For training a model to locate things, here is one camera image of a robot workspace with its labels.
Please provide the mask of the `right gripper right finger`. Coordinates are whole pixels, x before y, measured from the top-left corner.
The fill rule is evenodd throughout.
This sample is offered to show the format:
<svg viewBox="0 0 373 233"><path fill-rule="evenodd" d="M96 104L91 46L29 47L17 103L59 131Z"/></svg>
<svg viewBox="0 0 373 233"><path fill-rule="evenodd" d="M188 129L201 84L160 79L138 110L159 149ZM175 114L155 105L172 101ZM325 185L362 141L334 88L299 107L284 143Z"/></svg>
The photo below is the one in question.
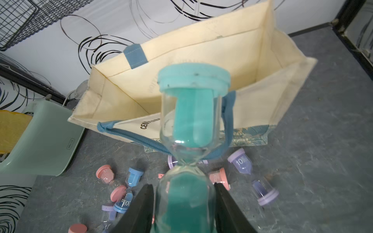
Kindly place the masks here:
<svg viewBox="0 0 373 233"><path fill-rule="evenodd" d="M214 188L216 231L218 233L257 233L226 188L221 183L214 184Z"/></svg>

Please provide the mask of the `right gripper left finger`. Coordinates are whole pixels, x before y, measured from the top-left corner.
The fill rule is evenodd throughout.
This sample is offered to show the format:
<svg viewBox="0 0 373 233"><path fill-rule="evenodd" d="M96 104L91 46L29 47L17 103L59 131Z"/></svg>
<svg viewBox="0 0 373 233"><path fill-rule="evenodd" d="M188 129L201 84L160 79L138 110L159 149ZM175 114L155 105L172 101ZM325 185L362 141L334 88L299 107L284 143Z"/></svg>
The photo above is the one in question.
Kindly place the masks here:
<svg viewBox="0 0 373 233"><path fill-rule="evenodd" d="M124 216L110 233L149 233L152 227L154 190L145 184L130 204Z"/></svg>

